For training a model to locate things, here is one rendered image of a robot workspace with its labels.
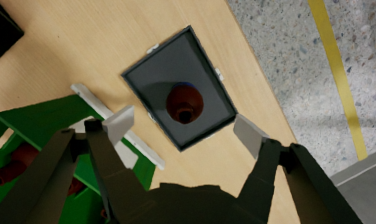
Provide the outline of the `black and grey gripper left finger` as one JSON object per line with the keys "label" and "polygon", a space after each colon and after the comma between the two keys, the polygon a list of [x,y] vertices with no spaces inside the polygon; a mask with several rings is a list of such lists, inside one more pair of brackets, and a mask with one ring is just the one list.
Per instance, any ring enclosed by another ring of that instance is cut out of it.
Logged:
{"label": "black and grey gripper left finger", "polygon": [[0,224],[58,224],[80,155],[89,154],[105,210],[117,224],[171,224],[115,145],[134,125],[134,105],[55,132],[0,202]]}

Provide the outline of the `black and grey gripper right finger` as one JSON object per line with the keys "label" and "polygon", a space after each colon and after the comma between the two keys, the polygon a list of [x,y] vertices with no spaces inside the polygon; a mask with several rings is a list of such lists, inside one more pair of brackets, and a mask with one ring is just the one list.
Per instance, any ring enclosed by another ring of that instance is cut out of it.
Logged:
{"label": "black and grey gripper right finger", "polygon": [[363,224],[306,147],[282,146],[242,114],[233,132],[257,161],[223,224],[268,224],[278,165],[300,224]]}

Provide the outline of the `green bottle crate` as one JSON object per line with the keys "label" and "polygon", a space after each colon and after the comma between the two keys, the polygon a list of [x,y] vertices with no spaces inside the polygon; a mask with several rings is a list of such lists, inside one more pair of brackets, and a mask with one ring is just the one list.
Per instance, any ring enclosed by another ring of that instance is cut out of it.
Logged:
{"label": "green bottle crate", "polygon": [[[41,151],[57,130],[74,128],[76,133],[84,133],[84,121],[91,118],[105,120],[79,95],[53,100],[31,109],[0,131],[0,138],[8,128],[14,131],[0,148],[0,167],[10,163],[13,151],[20,144],[27,141]],[[114,148],[126,167],[133,169],[145,190],[150,190],[156,165],[125,137]],[[58,224],[106,224],[108,219],[101,215],[104,204],[89,154],[80,155],[73,176],[84,185],[66,198]],[[0,202],[19,177],[0,186]]]}

